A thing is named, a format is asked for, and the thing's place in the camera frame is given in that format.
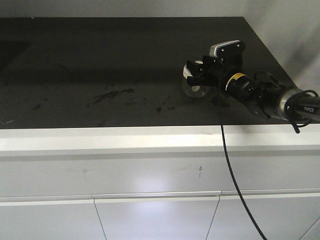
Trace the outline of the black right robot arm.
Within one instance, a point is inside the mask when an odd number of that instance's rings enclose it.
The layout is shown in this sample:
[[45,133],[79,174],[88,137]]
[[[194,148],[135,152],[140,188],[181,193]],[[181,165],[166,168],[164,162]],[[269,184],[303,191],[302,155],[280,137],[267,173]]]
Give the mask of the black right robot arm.
[[211,46],[202,60],[188,60],[183,67],[186,84],[191,88],[216,87],[219,94],[232,97],[263,120],[288,121],[297,134],[320,120],[320,96],[316,91],[286,85],[265,70],[253,77],[245,74],[245,47],[240,40],[226,41]]

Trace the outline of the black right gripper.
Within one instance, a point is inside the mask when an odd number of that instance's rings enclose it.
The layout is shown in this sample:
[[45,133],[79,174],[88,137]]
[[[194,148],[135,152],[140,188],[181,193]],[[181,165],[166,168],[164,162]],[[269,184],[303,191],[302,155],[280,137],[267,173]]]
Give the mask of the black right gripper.
[[210,57],[204,55],[202,60],[187,60],[186,83],[191,86],[217,87],[219,90],[225,88],[224,78],[231,73],[238,73],[243,68],[243,52],[246,48],[244,42],[240,42],[240,47],[235,54],[227,57]]

